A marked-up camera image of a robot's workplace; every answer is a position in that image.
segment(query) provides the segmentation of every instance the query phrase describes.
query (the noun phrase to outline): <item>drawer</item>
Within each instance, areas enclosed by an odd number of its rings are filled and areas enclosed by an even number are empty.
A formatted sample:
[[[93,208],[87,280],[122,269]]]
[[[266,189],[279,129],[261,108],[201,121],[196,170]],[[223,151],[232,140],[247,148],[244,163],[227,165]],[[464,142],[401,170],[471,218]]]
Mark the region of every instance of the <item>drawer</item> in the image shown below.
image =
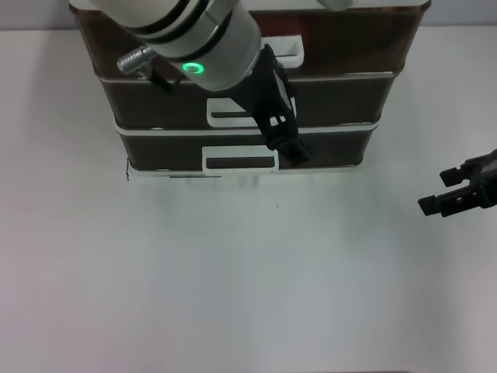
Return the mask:
[[[414,2],[419,4],[416,6],[396,6],[398,0],[376,1],[378,5],[373,6],[377,7],[368,7],[370,3],[370,0],[359,0],[356,8],[345,12],[293,9],[252,10],[251,14],[264,37],[302,36],[305,61],[299,68],[288,71],[291,76],[307,78],[353,72],[397,71],[404,65],[412,40],[431,1]],[[101,12],[81,10],[74,6],[71,10],[97,72],[107,78],[122,77],[116,67],[117,59],[141,44]],[[179,76],[164,59],[157,58],[155,67],[166,78],[174,80]]]
[[[296,113],[299,127],[329,127],[343,123],[376,122],[397,72],[348,74],[331,78],[296,79]],[[223,122],[240,120],[243,110],[223,109],[222,97],[184,82],[168,95],[148,81],[101,78],[114,115],[122,128],[216,131]]]
[[[130,131],[116,124],[133,169],[206,176],[239,174],[241,170],[243,173],[278,173],[358,166],[376,127],[377,124],[357,124],[301,128],[301,138],[310,145],[312,157],[306,164],[292,167],[277,152],[267,149],[258,129]]]

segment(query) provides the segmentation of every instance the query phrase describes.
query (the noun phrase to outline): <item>drawer handle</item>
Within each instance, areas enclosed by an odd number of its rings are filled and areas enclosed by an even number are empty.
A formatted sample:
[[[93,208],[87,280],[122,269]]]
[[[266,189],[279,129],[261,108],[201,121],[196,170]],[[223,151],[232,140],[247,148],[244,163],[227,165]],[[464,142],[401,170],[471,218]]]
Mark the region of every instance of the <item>drawer handle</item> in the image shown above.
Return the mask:
[[[301,35],[263,37],[262,45],[273,49],[276,59],[284,68],[299,68],[304,63],[305,51]]]
[[[209,169],[209,159],[274,159],[273,167],[242,169]],[[255,146],[210,146],[202,148],[202,170],[206,176],[228,176],[247,173],[275,173],[280,170],[278,151],[271,151],[264,145]]]
[[[292,105],[297,117],[295,99],[292,99]],[[207,123],[213,128],[257,128],[254,118],[232,99],[207,99]],[[271,118],[271,125],[278,125],[276,118]]]

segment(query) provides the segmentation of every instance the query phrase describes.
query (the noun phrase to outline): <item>brown drawer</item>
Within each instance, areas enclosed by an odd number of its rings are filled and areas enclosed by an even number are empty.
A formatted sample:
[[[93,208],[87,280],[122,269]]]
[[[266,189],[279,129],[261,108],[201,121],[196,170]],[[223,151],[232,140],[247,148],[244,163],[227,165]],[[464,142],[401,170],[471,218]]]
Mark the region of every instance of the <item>brown drawer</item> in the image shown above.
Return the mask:
[[[312,151],[310,162],[293,168],[285,158],[277,157],[278,170],[331,169],[358,166],[376,124],[348,125],[328,128],[301,128],[301,137]],[[257,129],[213,131],[129,131],[119,125],[131,166],[138,171],[168,170],[205,173],[205,167],[220,170],[220,174],[238,169],[271,169],[272,156],[248,156],[247,147],[264,146]],[[239,155],[206,159],[206,149],[240,148]]]
[[[305,61],[292,76],[302,78],[350,72],[398,71],[431,2],[412,7],[251,12],[262,35],[293,35],[304,39]],[[71,7],[93,64],[100,75],[122,77],[116,61],[140,43],[101,12]],[[174,79],[179,73],[164,59],[158,71]]]
[[[315,80],[294,79],[299,127],[376,122],[395,76],[397,73],[373,73]],[[231,116],[212,112],[207,102],[210,99],[213,103],[216,95],[189,82],[180,84],[172,95],[168,95],[150,82],[136,78],[121,81],[101,79],[115,116],[126,129],[215,131],[213,120],[207,118]]]

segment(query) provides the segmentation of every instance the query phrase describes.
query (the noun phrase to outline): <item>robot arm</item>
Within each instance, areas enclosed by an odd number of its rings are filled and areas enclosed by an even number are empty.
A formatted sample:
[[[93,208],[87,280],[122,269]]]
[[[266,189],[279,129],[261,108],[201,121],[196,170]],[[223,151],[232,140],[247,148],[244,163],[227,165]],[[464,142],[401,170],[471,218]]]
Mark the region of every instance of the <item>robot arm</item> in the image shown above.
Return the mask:
[[[239,0],[91,1],[146,45],[119,61],[121,71],[138,71],[171,92],[150,66],[162,56],[199,87],[223,92],[250,113],[269,149],[294,165],[309,160],[290,104],[294,89],[271,47],[262,48],[260,29]],[[354,0],[319,1],[336,10]]]
[[[441,214],[444,218],[477,207],[497,205],[497,150],[482,157],[468,159],[459,169],[440,174],[446,187],[455,187],[469,180],[469,185],[441,196],[419,200],[426,216]]]

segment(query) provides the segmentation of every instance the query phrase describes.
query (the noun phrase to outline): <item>white surface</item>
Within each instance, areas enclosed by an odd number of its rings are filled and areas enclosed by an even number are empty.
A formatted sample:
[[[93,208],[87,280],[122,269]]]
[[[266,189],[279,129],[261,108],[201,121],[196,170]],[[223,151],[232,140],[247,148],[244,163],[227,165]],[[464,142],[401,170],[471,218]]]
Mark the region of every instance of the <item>white surface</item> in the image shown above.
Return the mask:
[[[494,371],[497,209],[416,201],[497,148],[496,41],[421,29],[358,172],[127,183],[78,33],[0,33],[2,371]]]

